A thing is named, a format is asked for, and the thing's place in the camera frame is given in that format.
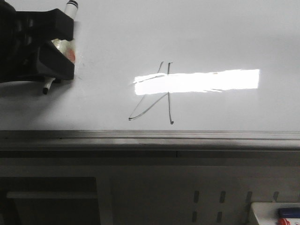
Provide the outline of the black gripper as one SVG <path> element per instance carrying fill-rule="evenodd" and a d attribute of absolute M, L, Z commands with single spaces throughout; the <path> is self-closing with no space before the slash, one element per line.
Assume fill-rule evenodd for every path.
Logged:
<path fill-rule="evenodd" d="M 59 9 L 16 11 L 0 2 L 0 82 L 20 81 L 35 53 L 36 81 L 73 80 L 75 66 L 50 41 L 72 40 L 74 20 Z"/>

